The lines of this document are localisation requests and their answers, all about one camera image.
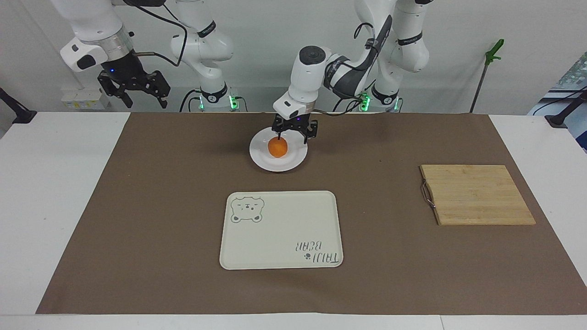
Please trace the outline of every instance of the table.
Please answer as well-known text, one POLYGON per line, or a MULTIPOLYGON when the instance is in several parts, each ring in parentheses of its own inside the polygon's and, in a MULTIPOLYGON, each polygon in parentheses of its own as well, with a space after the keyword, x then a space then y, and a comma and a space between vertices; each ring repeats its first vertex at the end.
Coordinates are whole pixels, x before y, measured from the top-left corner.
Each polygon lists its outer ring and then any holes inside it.
MULTIPOLYGON (((584 329, 579 316, 37 315, 128 113, 40 113, 0 140, 0 328, 584 329)), ((584 282, 587 157, 541 117, 491 116, 584 282)))

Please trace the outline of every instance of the white tray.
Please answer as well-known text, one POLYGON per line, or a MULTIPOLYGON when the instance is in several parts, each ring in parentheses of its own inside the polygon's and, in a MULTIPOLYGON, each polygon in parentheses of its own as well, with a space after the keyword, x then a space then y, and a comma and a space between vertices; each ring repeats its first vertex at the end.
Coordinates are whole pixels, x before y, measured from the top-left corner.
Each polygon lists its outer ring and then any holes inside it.
POLYGON ((336 198, 330 191, 228 197, 220 248, 223 268, 337 267, 342 258, 336 198))

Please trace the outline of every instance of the white plate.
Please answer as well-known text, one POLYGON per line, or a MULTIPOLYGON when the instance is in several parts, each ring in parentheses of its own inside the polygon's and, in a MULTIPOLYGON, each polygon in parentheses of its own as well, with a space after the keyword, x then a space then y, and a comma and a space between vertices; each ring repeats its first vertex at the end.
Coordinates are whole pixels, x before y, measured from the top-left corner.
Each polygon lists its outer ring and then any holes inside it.
POLYGON ((336 198, 330 191, 228 197, 220 246, 223 268, 337 267, 342 258, 336 198))
POLYGON ((303 143, 303 135, 294 130, 281 133, 281 137, 288 143, 288 152, 281 158, 272 156, 267 147, 269 140, 277 136, 271 127, 262 129, 251 140, 249 153, 255 164, 260 168, 272 172, 288 171, 300 165, 308 153, 308 145, 303 143))

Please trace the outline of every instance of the black cable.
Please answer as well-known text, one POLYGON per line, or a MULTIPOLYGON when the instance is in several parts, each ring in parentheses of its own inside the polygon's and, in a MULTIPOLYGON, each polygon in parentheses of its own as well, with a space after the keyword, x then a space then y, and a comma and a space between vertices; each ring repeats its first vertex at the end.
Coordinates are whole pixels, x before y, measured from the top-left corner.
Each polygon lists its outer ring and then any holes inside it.
POLYGON ((182 112, 182 111, 183 111, 183 107, 184 107, 184 105, 185 105, 185 101, 187 101, 187 98, 188 98, 188 97, 190 97, 190 95, 191 95, 192 93, 201 93, 201 91, 200 91, 200 90, 197 90, 197 89, 192 89, 191 91, 187 92, 187 93, 185 94, 185 96, 184 96, 184 99, 183 99, 183 101, 181 101, 180 112, 182 112))
POLYGON ((361 103, 362 103, 361 100, 353 100, 353 101, 349 102, 349 104, 346 106, 345 111, 341 112, 341 113, 328 113, 326 111, 322 111, 322 110, 318 110, 318 109, 314 109, 314 111, 321 113, 323 115, 330 116, 330 117, 338 117, 338 116, 342 116, 344 114, 347 114, 347 113, 355 110, 361 103))
POLYGON ((400 102, 400 101, 402 101, 402 105, 400 105, 400 106, 399 106, 400 110, 399 110, 397 113, 401 113, 401 112, 402 112, 402 108, 403 108, 403 99, 402 99, 401 97, 400 97, 400 98, 397 100, 397 102, 396 102, 396 105, 397 105, 397 103, 398 103, 398 102, 400 102))
POLYGON ((371 31, 373 32, 373 36, 375 35, 375 32, 374 32, 375 28, 373 27, 373 24, 364 22, 364 23, 359 24, 359 26, 357 26, 357 29, 355 30, 355 34, 353 35, 353 39, 357 39, 357 37, 359 36, 359 32, 361 32, 361 28, 365 25, 370 27, 371 31))
MULTIPOLYGON (((371 46, 370 49, 374 49, 375 52, 377 53, 377 54, 375 54, 375 58, 379 57, 379 51, 377 50, 377 48, 371 46)), ((355 70, 355 71, 359 71, 359 72, 364 72, 364 71, 369 70, 375 64, 375 60, 373 61, 373 63, 371 63, 371 65, 369 65, 368 67, 366 67, 364 69, 360 69, 360 68, 358 68, 356 66, 352 66, 350 64, 347 64, 346 62, 341 62, 340 64, 341 65, 344 65, 345 67, 347 67, 347 68, 349 68, 351 70, 355 70)))
POLYGON ((336 112, 336 108, 338 108, 339 104, 342 102, 342 98, 340 98, 338 100, 338 102, 336 102, 336 104, 334 105, 334 108, 332 108, 332 112, 336 112))
POLYGON ((141 6, 137 5, 137 4, 135 4, 135 3, 133 2, 133 0, 123 0, 123 1, 124 1, 124 3, 125 3, 125 4, 127 4, 127 5, 129 5, 129 6, 136 7, 137 9, 141 10, 142 12, 144 12, 144 13, 146 13, 146 14, 150 15, 150 16, 153 16, 153 17, 155 17, 155 18, 157 18, 157 19, 160 19, 160 20, 162 20, 163 22, 167 22, 167 23, 169 23, 169 24, 173 24, 173 25, 175 25, 175 26, 179 26, 179 27, 180 27, 180 28, 181 28, 181 29, 184 31, 184 42, 183 42, 183 46, 181 47, 180 57, 177 59, 177 63, 174 63, 174 62, 173 62, 172 60, 170 60, 169 58, 167 58, 167 57, 165 57, 165 56, 163 56, 163 55, 161 55, 161 54, 159 54, 159 53, 155 53, 155 52, 142 52, 142 53, 136 53, 136 55, 137 55, 137 56, 156 56, 156 57, 159 57, 159 58, 162 58, 162 59, 164 59, 164 60, 168 61, 168 62, 169 62, 169 63, 171 63, 173 66, 179 66, 179 65, 180 65, 180 63, 181 63, 181 59, 183 58, 183 53, 184 53, 184 51, 185 51, 185 45, 187 44, 187 29, 185 28, 185 26, 183 26, 182 24, 176 23, 176 22, 174 22, 174 21, 171 21, 171 20, 169 20, 169 19, 167 19, 167 18, 165 18, 165 17, 161 17, 161 16, 159 16, 159 15, 155 14, 154 12, 148 11, 148 10, 144 9, 143 7, 141 7, 141 6))
POLYGON ((245 100, 244 97, 242 97, 242 96, 236 96, 234 99, 235 100, 242 100, 245 103, 245 111, 246 112, 249 112, 249 107, 247 106, 247 100, 245 100))
POLYGON ((576 92, 575 92, 575 93, 573 93, 573 94, 569 94, 569 95, 567 95, 567 96, 565 96, 565 97, 562 97, 562 98, 560 98, 560 99, 558 99, 558 100, 554 100, 554 101, 552 101, 552 102, 550 102, 550 103, 547 103, 547 104, 545 104, 545 105, 543 105, 543 106, 539 107, 538 109, 534 110, 534 112, 532 113, 532 115, 535 115, 535 114, 536 114, 536 112, 538 112, 539 110, 543 109, 544 107, 547 107, 547 106, 549 106, 549 105, 553 105, 554 103, 556 103, 556 102, 560 102, 560 101, 562 101, 562 100, 566 100, 566 99, 568 99, 569 97, 571 97, 571 96, 573 96, 573 95, 575 95, 575 94, 578 94, 578 93, 581 93, 581 92, 585 91, 585 89, 587 89, 587 86, 585 86, 585 87, 583 87, 583 88, 579 89, 578 91, 576 91, 576 92))
POLYGON ((187 110, 188 110, 189 112, 191 112, 191 102, 192 102, 193 100, 199 100, 199 99, 200 99, 199 97, 192 97, 192 98, 191 98, 191 99, 190 99, 190 100, 187 102, 187 110))
POLYGON ((368 89, 371 88, 371 86, 373 86, 375 84, 375 82, 377 81, 377 79, 373 80, 365 89, 363 89, 363 91, 367 91, 368 89))
POLYGON ((180 19, 179 19, 179 18, 177 18, 177 16, 173 15, 173 12, 172 12, 171 10, 169 10, 169 7, 167 7, 167 5, 166 5, 166 4, 163 4, 163 7, 165 7, 165 10, 167 10, 167 12, 169 13, 169 15, 171 15, 173 18, 175 18, 175 19, 176 19, 176 21, 178 21, 178 22, 179 22, 179 20, 180 20, 180 19))

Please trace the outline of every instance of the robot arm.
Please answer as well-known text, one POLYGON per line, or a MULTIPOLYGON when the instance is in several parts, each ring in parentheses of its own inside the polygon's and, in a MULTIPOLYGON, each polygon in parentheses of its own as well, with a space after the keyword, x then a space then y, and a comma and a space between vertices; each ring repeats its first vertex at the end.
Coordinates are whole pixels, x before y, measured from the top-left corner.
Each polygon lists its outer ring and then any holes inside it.
POLYGON ((390 13, 395 3, 396 0, 355 1, 355 10, 362 21, 359 28, 367 25, 373 32, 358 61, 351 62, 327 48, 304 47, 293 64, 288 91, 273 104, 280 117, 291 120, 310 114, 322 84, 341 99, 356 99, 363 92, 367 75, 389 36, 390 13))
POLYGON ((430 54, 422 39, 422 26, 427 6, 432 1, 398 0, 392 31, 396 41, 390 56, 377 61, 379 75, 369 91, 371 107, 390 110, 397 99, 403 72, 419 72, 428 64, 430 54))
MULTIPOLYGON (((176 0, 180 22, 188 30, 182 62, 191 67, 199 77, 202 105, 206 107, 230 107, 229 88, 222 71, 213 62, 229 60, 234 53, 232 40, 216 29, 205 0, 176 0)), ((178 36, 171 40, 171 50, 179 58, 183 43, 178 36)))
MULTIPOLYGON (((167 106, 170 87, 161 72, 146 73, 133 49, 130 35, 114 12, 110 0, 51 0, 69 21, 75 37, 61 50, 65 63, 75 72, 100 64, 98 76, 109 96, 121 98, 127 107, 133 101, 126 90, 142 90, 167 106)), ((133 0, 141 6, 161 6, 165 0, 133 0)))

